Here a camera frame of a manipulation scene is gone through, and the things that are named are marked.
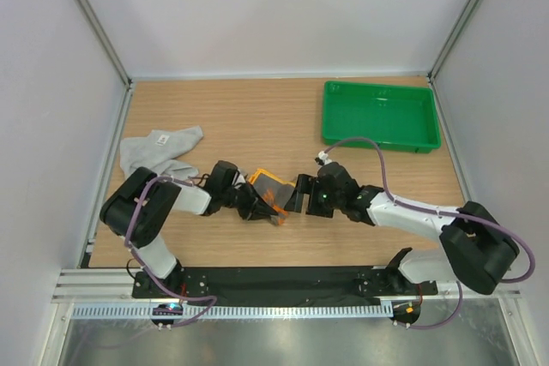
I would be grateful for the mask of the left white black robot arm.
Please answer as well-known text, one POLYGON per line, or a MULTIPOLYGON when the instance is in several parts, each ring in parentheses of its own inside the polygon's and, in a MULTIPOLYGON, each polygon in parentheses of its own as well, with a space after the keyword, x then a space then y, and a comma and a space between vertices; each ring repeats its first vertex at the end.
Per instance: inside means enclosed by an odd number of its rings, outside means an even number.
POLYGON ((154 290, 173 297, 181 289, 182 278, 178 259, 160 235, 168 215, 176 208, 210 216, 223 207, 236 209, 246 221, 279 217, 235 164, 220 160, 204 179, 180 180, 138 168, 103 204, 100 221, 124 240, 153 275, 154 290))

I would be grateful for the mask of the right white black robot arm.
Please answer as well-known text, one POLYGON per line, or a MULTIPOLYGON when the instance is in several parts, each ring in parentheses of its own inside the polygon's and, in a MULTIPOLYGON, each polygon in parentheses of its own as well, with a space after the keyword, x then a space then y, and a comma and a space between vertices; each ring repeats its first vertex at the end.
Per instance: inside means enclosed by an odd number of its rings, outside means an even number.
POLYGON ((424 282, 458 281, 490 295, 519 254, 516 242, 496 228, 480 204, 435 207, 401 200, 382 187, 358 184, 336 162, 322 166, 315 176, 300 174, 284 208, 324 218, 340 211, 356 223, 392 227, 436 242, 436 249, 402 249, 390 261, 386 282, 398 294, 424 282))

